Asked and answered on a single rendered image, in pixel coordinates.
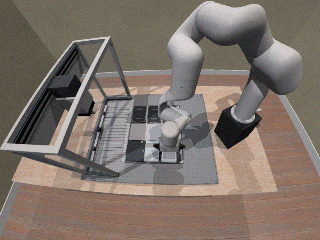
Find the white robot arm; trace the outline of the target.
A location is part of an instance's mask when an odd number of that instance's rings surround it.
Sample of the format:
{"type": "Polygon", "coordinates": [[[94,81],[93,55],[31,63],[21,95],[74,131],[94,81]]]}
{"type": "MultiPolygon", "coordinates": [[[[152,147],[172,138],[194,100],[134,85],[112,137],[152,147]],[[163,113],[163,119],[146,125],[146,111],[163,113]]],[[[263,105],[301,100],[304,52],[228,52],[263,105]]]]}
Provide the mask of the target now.
{"type": "Polygon", "coordinates": [[[204,53],[198,43],[204,37],[219,46],[238,44],[251,65],[244,91],[230,111],[239,123],[250,124],[255,120],[269,90],[287,95],[301,83],[301,55],[273,38],[262,6],[250,4],[233,8],[214,1],[204,2],[167,45],[172,60],[171,88],[158,103],[158,116],[165,121],[158,140],[167,148],[177,145],[179,135],[192,120],[191,113],[168,102],[186,101],[195,95],[204,63],[204,53]]]}

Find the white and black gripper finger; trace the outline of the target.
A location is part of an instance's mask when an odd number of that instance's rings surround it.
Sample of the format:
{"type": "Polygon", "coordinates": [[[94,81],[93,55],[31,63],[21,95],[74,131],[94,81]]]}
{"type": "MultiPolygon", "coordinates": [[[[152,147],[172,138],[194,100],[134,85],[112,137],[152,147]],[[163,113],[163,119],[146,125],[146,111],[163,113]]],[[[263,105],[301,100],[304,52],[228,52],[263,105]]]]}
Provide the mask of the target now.
{"type": "Polygon", "coordinates": [[[159,147],[159,146],[160,146],[160,143],[159,143],[159,144],[154,144],[154,145],[153,145],[153,147],[154,147],[154,148],[156,148],[156,149],[158,149],[158,150],[160,151],[160,147],[159,147]]]}
{"type": "Polygon", "coordinates": [[[180,151],[180,150],[183,150],[184,148],[186,148],[186,146],[185,146],[185,145],[180,144],[179,151],[180,151]]]}

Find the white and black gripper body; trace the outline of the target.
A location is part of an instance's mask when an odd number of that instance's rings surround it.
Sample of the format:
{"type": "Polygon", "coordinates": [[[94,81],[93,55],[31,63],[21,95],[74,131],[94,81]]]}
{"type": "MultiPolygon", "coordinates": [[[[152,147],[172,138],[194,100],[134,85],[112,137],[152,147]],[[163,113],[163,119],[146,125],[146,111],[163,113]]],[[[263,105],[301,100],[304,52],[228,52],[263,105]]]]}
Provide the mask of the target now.
{"type": "Polygon", "coordinates": [[[177,153],[177,152],[179,152],[179,150],[180,150],[180,141],[179,141],[179,139],[178,139],[177,145],[176,145],[175,147],[173,147],[173,148],[167,148],[167,147],[165,147],[165,146],[163,145],[163,143],[160,141],[159,147],[160,147],[160,151],[161,151],[161,152],[177,153]]]}

